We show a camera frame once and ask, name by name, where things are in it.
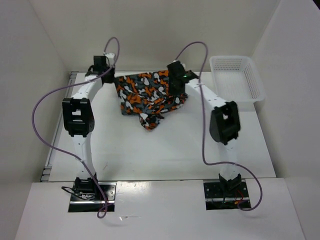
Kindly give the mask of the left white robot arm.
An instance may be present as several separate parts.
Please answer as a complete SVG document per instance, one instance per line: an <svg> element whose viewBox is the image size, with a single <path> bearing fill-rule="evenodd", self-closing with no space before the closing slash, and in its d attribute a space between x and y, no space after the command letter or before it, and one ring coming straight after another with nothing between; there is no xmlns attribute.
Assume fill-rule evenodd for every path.
<svg viewBox="0 0 320 240"><path fill-rule="evenodd" d="M64 129L73 141L78 160L78 174L71 194L83 201L98 200L104 195L92 160L91 136L95 128L92 101L105 83L113 82L114 75L113 67L92 65L77 92L62 101Z"/></svg>

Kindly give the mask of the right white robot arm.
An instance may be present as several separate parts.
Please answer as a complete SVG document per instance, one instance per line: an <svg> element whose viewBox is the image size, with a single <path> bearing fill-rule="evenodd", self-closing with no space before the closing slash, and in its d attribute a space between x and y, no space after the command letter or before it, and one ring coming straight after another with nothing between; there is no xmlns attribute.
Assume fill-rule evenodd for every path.
<svg viewBox="0 0 320 240"><path fill-rule="evenodd" d="M201 102L203 113L210 112L208 131L218 144L221 157L221 161L215 162L214 165L226 165L218 175L219 191L225 197L232 196L242 180L241 175L235 170L237 138L241 130L237 103L219 97L201 82L200 76L191 70L185 70L179 60L168 64L167 69L169 93L186 93Z"/></svg>

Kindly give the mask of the orange camouflage shorts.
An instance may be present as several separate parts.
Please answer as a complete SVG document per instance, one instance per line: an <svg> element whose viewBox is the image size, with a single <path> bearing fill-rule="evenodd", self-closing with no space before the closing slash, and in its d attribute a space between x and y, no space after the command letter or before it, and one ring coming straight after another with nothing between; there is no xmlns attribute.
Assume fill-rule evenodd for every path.
<svg viewBox="0 0 320 240"><path fill-rule="evenodd" d="M114 85L123 115L136 115L146 130L155 129L164 117L188 99L186 93L169 94L169 71L160 70L118 76Z"/></svg>

